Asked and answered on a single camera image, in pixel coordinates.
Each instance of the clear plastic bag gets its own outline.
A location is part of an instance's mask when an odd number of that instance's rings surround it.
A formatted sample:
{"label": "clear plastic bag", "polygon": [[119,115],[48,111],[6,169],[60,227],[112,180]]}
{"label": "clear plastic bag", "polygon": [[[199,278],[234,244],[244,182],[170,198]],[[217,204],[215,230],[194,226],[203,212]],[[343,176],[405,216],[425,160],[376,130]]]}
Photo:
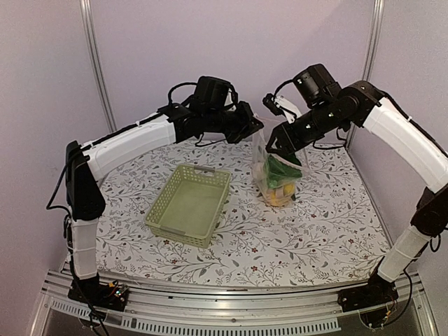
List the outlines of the clear plastic bag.
{"label": "clear plastic bag", "polygon": [[282,207],[295,199],[295,183],[309,175],[307,154],[299,150],[283,158],[266,151],[266,141],[261,129],[252,136],[252,176],[266,203]]}

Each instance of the white table surface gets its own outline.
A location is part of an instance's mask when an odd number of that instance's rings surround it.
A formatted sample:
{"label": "white table surface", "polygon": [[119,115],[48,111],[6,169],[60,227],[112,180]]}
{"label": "white table surface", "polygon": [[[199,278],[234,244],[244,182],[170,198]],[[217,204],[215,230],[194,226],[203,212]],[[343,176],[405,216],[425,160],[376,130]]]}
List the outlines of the white table surface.
{"label": "white table surface", "polygon": [[[368,278],[388,251],[382,226],[344,149],[307,149],[313,173],[297,200],[265,205],[251,178],[251,143],[193,142],[142,155],[112,171],[101,190],[100,270],[226,286],[315,286]],[[228,203],[208,249],[154,237],[144,216],[181,163],[232,172]]]}

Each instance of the robotic arm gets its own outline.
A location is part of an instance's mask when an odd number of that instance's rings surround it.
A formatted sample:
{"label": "robotic arm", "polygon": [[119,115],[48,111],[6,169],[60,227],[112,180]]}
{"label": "robotic arm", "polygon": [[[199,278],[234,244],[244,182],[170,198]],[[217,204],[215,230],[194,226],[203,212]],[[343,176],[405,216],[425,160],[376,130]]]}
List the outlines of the robotic arm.
{"label": "robotic arm", "polygon": [[268,94],[263,104],[273,114],[285,114],[288,119],[272,131],[268,152],[294,153],[329,131],[347,131],[352,122],[392,147],[427,185],[411,225],[379,262],[368,284],[339,293],[345,312],[384,304],[391,298],[396,300],[393,282],[448,224],[448,154],[388,94],[369,82],[361,80],[342,89],[326,68],[317,64],[289,83],[294,83],[310,111],[291,118],[294,111],[283,97],[278,99],[278,90]]}
{"label": "robotic arm", "polygon": [[[196,85],[195,93],[182,104],[171,93],[182,85]],[[222,133],[236,144],[263,127],[245,101],[238,101],[232,84],[213,77],[177,85],[168,94],[169,103],[148,118],[82,146],[73,141],[66,147],[66,200],[71,218],[65,232],[71,252],[72,300],[122,311],[127,296],[108,295],[99,283],[96,266],[96,233],[106,203],[98,187],[116,167],[148,151],[180,143],[205,132]]]}

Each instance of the white wall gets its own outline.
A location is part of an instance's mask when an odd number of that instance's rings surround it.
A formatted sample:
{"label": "white wall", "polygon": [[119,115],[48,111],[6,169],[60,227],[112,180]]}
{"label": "white wall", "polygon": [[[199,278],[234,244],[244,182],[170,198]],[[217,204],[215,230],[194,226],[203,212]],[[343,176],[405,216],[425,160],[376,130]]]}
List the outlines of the white wall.
{"label": "white wall", "polygon": [[[93,1],[117,124],[146,117],[167,103],[172,86],[201,75],[232,82],[241,100],[269,118],[265,94],[309,65],[324,63],[341,85],[361,79],[373,2]],[[293,85],[283,92],[306,111]]]}
{"label": "white wall", "polygon": [[22,336],[66,253],[64,213],[44,210],[65,146],[107,133],[79,2],[0,1],[0,78],[0,334]]}
{"label": "white wall", "polygon": [[[389,92],[448,148],[448,1],[386,1],[372,82]],[[374,193],[393,238],[407,226],[424,184],[388,146],[363,130],[353,156]],[[418,269],[441,335],[448,335],[448,234]]]}

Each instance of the metal pole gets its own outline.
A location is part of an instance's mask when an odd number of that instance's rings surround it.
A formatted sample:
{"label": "metal pole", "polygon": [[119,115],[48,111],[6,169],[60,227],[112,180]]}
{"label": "metal pole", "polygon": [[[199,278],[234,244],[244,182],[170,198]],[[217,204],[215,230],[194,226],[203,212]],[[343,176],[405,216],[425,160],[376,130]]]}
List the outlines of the metal pole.
{"label": "metal pole", "polygon": [[115,117],[113,116],[111,102],[107,94],[106,83],[104,81],[103,71],[101,63],[99,61],[99,53],[97,47],[97,40],[95,38],[95,31],[93,27],[92,9],[90,7],[90,0],[80,0],[81,16],[83,18],[83,26],[85,37],[87,40],[87,46],[90,54],[90,61],[92,63],[92,70],[97,83],[99,98],[101,99],[101,105],[103,106],[104,117],[106,118],[107,127],[109,132],[113,133],[117,130]]}
{"label": "metal pole", "polygon": [[[363,80],[370,80],[372,75],[373,65],[375,63],[375,55],[377,54],[377,47],[379,42],[379,35],[381,33],[381,25],[383,21],[384,0],[375,0],[373,8],[372,26],[370,29],[369,45],[367,47],[367,55],[364,63]],[[347,135],[346,149],[350,151],[356,133],[356,128],[352,127]]]}

